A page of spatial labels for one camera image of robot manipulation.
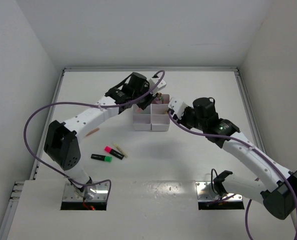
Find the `colourful glue stick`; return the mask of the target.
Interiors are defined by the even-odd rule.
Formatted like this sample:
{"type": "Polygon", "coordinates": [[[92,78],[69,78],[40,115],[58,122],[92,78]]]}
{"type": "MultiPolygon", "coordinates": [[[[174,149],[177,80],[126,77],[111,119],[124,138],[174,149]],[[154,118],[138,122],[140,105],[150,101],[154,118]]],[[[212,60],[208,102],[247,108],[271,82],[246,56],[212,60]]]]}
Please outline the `colourful glue stick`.
{"type": "Polygon", "coordinates": [[[158,92],[154,101],[156,104],[163,104],[164,102],[163,94],[161,92],[158,92]]]}

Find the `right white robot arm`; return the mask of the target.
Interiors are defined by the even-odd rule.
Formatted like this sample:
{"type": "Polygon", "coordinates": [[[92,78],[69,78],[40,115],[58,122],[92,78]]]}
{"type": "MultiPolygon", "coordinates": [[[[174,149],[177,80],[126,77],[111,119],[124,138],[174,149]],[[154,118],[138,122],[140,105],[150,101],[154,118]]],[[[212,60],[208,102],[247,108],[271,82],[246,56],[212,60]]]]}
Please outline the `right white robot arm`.
{"type": "Polygon", "coordinates": [[[211,182],[215,195],[228,193],[254,200],[279,220],[285,220],[297,207],[297,170],[291,171],[278,164],[254,146],[240,129],[228,119],[220,118],[215,99],[201,97],[188,106],[172,98],[169,113],[185,129],[197,129],[210,142],[231,154],[251,170],[260,180],[254,183],[237,177],[232,171],[221,172],[211,182]]]}

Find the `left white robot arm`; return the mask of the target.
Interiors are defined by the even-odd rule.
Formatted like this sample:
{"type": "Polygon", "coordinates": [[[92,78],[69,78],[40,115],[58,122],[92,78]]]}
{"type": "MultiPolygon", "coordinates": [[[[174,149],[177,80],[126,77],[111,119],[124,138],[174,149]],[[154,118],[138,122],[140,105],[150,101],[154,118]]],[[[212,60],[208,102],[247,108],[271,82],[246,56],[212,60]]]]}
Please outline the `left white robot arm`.
{"type": "Polygon", "coordinates": [[[158,92],[155,86],[158,81],[156,75],[147,79],[144,75],[133,72],[125,80],[110,88],[95,107],[87,108],[63,122],[54,120],[49,124],[44,152],[60,166],[79,191],[82,191],[85,185],[92,183],[91,177],[80,162],[81,141],[93,129],[133,105],[142,109],[147,107],[158,92]]]}

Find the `left white divided container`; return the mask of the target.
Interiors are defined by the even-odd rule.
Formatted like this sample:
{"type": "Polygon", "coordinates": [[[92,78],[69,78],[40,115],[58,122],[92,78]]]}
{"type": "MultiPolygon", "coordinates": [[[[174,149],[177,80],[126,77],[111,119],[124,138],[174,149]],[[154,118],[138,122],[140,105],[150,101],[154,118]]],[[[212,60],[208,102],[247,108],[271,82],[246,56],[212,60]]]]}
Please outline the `left white divided container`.
{"type": "Polygon", "coordinates": [[[137,113],[137,105],[132,106],[132,125],[135,131],[147,132],[152,130],[151,123],[151,106],[149,105],[142,112],[137,113]]]}

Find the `white divided container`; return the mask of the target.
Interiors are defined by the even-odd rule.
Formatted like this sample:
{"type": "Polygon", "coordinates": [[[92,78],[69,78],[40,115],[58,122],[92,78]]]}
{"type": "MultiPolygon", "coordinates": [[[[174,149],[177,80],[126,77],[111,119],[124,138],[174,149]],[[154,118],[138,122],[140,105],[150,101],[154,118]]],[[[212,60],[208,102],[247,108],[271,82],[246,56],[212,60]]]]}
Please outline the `white divided container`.
{"type": "Polygon", "coordinates": [[[151,108],[151,131],[167,132],[170,127],[170,118],[168,116],[168,104],[170,95],[163,94],[163,104],[156,104],[155,101],[150,105],[151,108]]]}
{"type": "Polygon", "coordinates": [[[151,123],[151,106],[149,105],[142,112],[137,113],[137,105],[132,106],[132,125],[135,131],[147,132],[152,130],[151,123]]]}

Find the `right white divided container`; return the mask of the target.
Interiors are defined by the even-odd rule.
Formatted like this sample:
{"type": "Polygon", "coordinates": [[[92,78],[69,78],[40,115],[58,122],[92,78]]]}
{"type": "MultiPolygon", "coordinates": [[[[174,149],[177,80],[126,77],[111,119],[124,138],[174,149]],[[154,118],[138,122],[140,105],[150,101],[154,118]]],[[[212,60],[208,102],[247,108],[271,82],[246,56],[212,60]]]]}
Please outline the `right white divided container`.
{"type": "Polygon", "coordinates": [[[151,108],[151,131],[167,132],[170,127],[170,118],[168,116],[168,104],[170,95],[163,94],[163,104],[156,104],[155,101],[150,105],[151,108]]]}

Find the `orange highlighter pencil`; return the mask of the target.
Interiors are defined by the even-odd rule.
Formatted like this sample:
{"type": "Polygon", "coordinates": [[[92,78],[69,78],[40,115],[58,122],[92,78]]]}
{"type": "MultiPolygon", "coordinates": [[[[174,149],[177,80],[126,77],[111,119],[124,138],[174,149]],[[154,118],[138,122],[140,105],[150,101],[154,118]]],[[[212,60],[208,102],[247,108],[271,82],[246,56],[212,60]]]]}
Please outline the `orange highlighter pencil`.
{"type": "Polygon", "coordinates": [[[92,134],[94,134],[94,133],[96,133],[97,131],[99,131],[99,128],[98,128],[98,127],[95,128],[94,130],[90,131],[90,132],[86,135],[86,137],[87,137],[87,136],[90,136],[90,135],[92,135],[92,134]]]}

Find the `yellow slim highlighter pen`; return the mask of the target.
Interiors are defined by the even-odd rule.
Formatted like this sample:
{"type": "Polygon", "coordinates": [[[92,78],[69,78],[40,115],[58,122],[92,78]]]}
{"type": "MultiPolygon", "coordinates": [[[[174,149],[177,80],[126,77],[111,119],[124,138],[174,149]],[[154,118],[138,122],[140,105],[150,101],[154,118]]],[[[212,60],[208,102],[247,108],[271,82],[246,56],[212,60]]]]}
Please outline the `yellow slim highlighter pen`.
{"type": "Polygon", "coordinates": [[[119,153],[124,155],[125,158],[128,158],[127,153],[115,142],[112,142],[112,145],[118,150],[119,153]]]}

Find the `pink cap black highlighter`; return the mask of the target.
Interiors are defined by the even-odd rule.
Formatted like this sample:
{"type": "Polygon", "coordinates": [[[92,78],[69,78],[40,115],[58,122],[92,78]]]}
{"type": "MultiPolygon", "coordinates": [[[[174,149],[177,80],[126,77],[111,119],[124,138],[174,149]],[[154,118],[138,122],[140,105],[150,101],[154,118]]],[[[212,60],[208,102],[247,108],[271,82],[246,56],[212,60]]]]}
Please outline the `pink cap black highlighter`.
{"type": "Polygon", "coordinates": [[[109,147],[109,146],[106,146],[106,147],[104,148],[104,151],[107,152],[108,154],[110,154],[110,155],[112,155],[112,156],[114,156],[114,157],[120,159],[120,160],[122,160],[122,159],[125,157],[122,153],[120,153],[120,152],[114,150],[113,148],[111,148],[111,147],[109,147]]]}

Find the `green cap black highlighter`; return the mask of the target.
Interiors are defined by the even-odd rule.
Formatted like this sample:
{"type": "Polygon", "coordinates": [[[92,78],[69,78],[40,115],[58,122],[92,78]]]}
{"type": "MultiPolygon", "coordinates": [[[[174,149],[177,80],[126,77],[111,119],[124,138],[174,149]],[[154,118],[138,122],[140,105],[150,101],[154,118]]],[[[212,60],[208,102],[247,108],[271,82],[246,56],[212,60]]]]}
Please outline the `green cap black highlighter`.
{"type": "Polygon", "coordinates": [[[100,154],[91,154],[90,158],[93,160],[98,160],[98,161],[107,162],[107,163],[111,163],[113,159],[111,156],[100,155],[100,154]]]}

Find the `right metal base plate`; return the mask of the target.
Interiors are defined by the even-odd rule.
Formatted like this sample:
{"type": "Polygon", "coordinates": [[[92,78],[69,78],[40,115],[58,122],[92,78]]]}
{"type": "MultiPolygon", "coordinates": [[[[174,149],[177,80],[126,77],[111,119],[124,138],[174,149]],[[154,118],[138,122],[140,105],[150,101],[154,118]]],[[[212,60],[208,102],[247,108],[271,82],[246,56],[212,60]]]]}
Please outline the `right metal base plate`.
{"type": "Polygon", "coordinates": [[[224,196],[219,196],[214,193],[210,181],[196,181],[196,194],[198,203],[220,203],[220,202],[241,202],[243,197],[239,194],[226,193],[224,196]]]}

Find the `metal base plate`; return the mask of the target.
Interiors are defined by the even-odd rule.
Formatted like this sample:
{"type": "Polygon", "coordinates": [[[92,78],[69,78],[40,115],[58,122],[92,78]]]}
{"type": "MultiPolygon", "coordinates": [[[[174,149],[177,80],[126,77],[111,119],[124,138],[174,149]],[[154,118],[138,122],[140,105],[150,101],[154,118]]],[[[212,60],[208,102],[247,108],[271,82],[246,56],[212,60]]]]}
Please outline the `metal base plate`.
{"type": "Polygon", "coordinates": [[[108,198],[110,189],[109,182],[102,182],[93,186],[85,187],[83,191],[79,191],[71,183],[66,183],[63,190],[62,201],[81,203],[86,202],[105,202],[108,198]]]}
{"type": "Polygon", "coordinates": [[[214,193],[210,181],[196,181],[196,194],[198,203],[220,203],[220,202],[241,202],[243,197],[239,194],[226,193],[224,196],[219,196],[214,193]]]}

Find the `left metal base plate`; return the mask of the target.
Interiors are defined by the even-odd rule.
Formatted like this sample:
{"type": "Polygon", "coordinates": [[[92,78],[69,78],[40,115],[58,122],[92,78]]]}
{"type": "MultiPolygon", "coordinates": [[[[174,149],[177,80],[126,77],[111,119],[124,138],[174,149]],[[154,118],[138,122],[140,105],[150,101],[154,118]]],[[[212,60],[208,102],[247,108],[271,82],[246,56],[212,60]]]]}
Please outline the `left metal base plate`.
{"type": "Polygon", "coordinates": [[[93,186],[85,187],[83,191],[79,191],[71,183],[66,183],[63,190],[62,201],[81,203],[86,202],[105,202],[108,198],[110,189],[109,182],[102,182],[93,186]]]}

